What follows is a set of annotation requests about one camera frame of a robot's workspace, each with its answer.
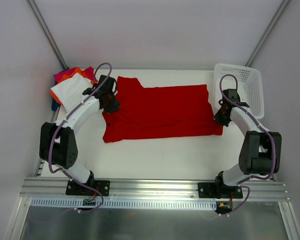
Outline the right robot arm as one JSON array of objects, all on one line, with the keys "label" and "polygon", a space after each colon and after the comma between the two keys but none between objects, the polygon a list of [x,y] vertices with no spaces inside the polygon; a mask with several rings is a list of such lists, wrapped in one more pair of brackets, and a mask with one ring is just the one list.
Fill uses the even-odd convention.
[{"label": "right robot arm", "polygon": [[264,127],[241,101],[236,89],[221,91],[220,109],[214,116],[218,125],[235,123],[244,135],[238,163],[221,171],[214,182],[215,197],[230,198],[238,193],[239,185],[250,179],[268,180],[280,169],[282,136]]}]

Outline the pink folded t shirt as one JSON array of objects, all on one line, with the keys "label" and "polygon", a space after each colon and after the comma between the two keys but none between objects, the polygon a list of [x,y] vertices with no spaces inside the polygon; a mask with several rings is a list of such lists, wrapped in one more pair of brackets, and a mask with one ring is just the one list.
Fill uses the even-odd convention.
[{"label": "pink folded t shirt", "polygon": [[54,74],[53,77],[55,79],[55,82],[58,84],[59,82],[65,81],[71,77],[73,77],[75,74],[80,74],[82,77],[90,80],[90,82],[93,84],[94,82],[97,82],[98,80],[95,77],[94,69],[90,66],[84,70],[82,70],[79,67],[73,67],[64,71],[61,71],[57,74]]}]

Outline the red t shirt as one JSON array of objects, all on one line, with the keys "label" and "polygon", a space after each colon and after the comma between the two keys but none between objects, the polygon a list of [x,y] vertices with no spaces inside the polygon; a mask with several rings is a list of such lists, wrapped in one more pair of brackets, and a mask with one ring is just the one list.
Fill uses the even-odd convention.
[{"label": "red t shirt", "polygon": [[122,76],[117,84],[119,110],[102,113],[105,143],[223,134],[205,84],[143,87],[137,78]]}]

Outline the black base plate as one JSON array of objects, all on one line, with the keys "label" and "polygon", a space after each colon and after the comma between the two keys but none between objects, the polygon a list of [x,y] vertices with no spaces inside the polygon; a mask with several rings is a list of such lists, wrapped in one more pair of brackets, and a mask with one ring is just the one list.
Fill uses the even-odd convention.
[{"label": "black base plate", "polygon": [[110,192],[109,180],[94,180],[91,186],[83,186],[83,184],[76,183],[75,181],[68,181],[65,194],[67,196],[92,196],[98,193],[98,191],[103,197],[108,197]]},{"label": "black base plate", "polygon": [[242,199],[242,188],[238,186],[227,186],[215,182],[199,182],[198,196],[201,199]]}]

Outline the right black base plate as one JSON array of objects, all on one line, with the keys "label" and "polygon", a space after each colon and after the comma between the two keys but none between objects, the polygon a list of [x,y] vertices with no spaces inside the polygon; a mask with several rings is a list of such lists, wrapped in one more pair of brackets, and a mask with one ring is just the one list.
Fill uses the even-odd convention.
[{"label": "right black base plate", "polygon": [[199,182],[198,196],[201,199],[242,199],[242,188],[238,186],[227,186],[215,182]]}]

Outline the left metal frame post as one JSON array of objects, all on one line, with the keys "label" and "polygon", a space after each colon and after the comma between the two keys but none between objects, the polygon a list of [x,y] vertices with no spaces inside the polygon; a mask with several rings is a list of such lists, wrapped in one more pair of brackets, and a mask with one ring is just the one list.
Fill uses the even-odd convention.
[{"label": "left metal frame post", "polygon": [[57,58],[61,68],[63,70],[68,69],[68,65],[67,65],[67,63],[66,63],[66,61],[65,61],[58,45],[57,45],[57,42],[55,41],[55,39],[54,39],[54,37],[53,37],[53,35],[52,35],[48,25],[47,25],[42,13],[41,13],[36,1],[35,0],[26,0],[26,2],[28,4],[30,10],[34,14],[34,17],[35,17],[38,25],[40,26],[43,34],[45,35],[45,37],[46,37],[46,39],[47,39],[54,55],[55,55],[55,57]]}]

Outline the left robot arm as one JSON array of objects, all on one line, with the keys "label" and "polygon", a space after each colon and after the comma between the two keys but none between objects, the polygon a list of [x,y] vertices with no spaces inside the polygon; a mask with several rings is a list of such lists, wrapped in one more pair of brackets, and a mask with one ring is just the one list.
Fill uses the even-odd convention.
[{"label": "left robot arm", "polygon": [[84,123],[102,110],[111,114],[119,110],[115,97],[117,81],[101,75],[96,83],[76,73],[73,77],[57,84],[52,92],[66,110],[63,118],[45,122],[40,129],[39,157],[56,166],[66,176],[78,181],[77,189],[83,195],[94,191],[94,174],[78,160],[76,134]]}]

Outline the white plastic basket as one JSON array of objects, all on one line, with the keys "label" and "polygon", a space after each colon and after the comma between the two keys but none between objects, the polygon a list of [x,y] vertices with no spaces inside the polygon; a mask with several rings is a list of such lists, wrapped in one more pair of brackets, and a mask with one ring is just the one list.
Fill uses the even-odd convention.
[{"label": "white plastic basket", "polygon": [[256,119],[262,119],[265,114],[262,76],[255,68],[218,63],[214,67],[213,87],[209,101],[213,113],[221,107],[221,90],[237,88],[240,100],[247,103]]}]

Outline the aluminium mounting rail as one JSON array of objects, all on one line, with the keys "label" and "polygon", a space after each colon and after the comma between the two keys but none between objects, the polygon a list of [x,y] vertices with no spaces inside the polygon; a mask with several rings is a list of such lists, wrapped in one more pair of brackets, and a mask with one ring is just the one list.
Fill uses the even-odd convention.
[{"label": "aluminium mounting rail", "polygon": [[[198,183],[211,180],[154,180],[154,179],[106,179],[110,181],[108,199],[136,200],[203,200],[199,198]],[[68,179],[64,177],[27,177],[21,187],[22,197],[65,197]],[[253,202],[290,202],[287,186],[278,181],[248,181],[241,187],[245,197]]]}]

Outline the right metal frame post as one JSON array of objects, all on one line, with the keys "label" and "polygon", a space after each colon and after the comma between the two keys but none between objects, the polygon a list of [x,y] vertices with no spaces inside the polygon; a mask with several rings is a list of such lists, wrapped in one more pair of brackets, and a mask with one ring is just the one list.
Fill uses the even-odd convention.
[{"label": "right metal frame post", "polygon": [[290,5],[291,0],[281,0],[280,4],[273,14],[271,20],[269,21],[267,27],[263,31],[260,39],[258,40],[256,46],[254,47],[252,53],[250,54],[245,66],[251,67],[255,60],[257,59],[258,55],[261,53],[263,47],[265,46],[268,38],[270,37],[271,33],[273,32],[274,28],[276,27],[277,23],[284,15],[285,11],[287,10],[288,6]]}]

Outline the white folded t shirt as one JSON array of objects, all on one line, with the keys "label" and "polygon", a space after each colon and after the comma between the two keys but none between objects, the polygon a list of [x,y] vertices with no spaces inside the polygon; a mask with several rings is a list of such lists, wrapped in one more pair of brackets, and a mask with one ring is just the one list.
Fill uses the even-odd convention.
[{"label": "white folded t shirt", "polygon": [[56,97],[67,112],[70,112],[81,101],[83,91],[93,85],[88,78],[76,73],[72,77],[52,87],[51,93]]}]

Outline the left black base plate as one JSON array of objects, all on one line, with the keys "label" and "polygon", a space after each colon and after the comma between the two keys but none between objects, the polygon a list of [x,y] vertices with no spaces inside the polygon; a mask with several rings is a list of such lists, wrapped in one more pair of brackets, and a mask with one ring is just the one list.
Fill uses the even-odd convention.
[{"label": "left black base plate", "polygon": [[91,186],[83,186],[83,184],[76,183],[75,181],[68,181],[65,194],[67,196],[92,196],[98,193],[98,191],[103,197],[108,197],[110,192],[109,180],[94,180]]}]

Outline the metal frame post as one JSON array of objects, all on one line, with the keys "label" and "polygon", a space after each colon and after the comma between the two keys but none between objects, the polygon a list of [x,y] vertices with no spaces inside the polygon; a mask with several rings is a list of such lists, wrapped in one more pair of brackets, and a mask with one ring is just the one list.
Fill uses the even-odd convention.
[{"label": "metal frame post", "polygon": [[270,37],[271,33],[273,32],[274,28],[276,27],[277,23],[284,15],[285,11],[287,10],[288,6],[290,5],[291,0],[281,0],[280,4],[273,14],[271,20],[269,21],[267,27],[263,31],[260,39],[258,40],[256,46],[254,47],[252,53],[250,54],[245,66],[251,67],[255,60],[257,59],[258,55],[261,53],[263,47],[265,46],[268,38]]},{"label": "metal frame post", "polygon": [[41,13],[36,1],[35,0],[26,0],[26,2],[28,4],[30,10],[34,14],[34,17],[35,17],[38,25],[40,26],[43,34],[45,35],[45,37],[46,37],[46,39],[47,39],[54,55],[55,55],[55,57],[57,58],[61,68],[63,70],[68,69],[68,65],[67,65],[67,63],[66,63],[66,61],[65,61],[58,45],[57,45],[57,42],[55,41],[55,39],[54,39],[54,37],[53,37],[53,35],[52,35],[48,25],[47,25],[42,13]]}]

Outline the blue folded t shirt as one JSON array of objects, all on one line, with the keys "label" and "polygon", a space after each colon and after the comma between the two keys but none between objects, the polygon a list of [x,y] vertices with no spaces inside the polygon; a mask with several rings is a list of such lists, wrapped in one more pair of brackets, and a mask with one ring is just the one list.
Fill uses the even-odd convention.
[{"label": "blue folded t shirt", "polygon": [[60,104],[53,98],[51,102],[51,110],[55,112],[58,109],[59,105]]}]

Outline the orange folded t shirt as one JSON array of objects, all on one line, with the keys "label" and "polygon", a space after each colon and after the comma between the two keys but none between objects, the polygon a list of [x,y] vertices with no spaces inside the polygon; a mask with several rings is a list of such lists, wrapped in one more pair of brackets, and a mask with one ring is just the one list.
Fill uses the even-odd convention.
[{"label": "orange folded t shirt", "polygon": [[56,85],[50,89],[50,94],[67,111],[80,102],[83,91],[98,82],[91,66],[84,70],[74,67],[55,74],[54,78]]}]

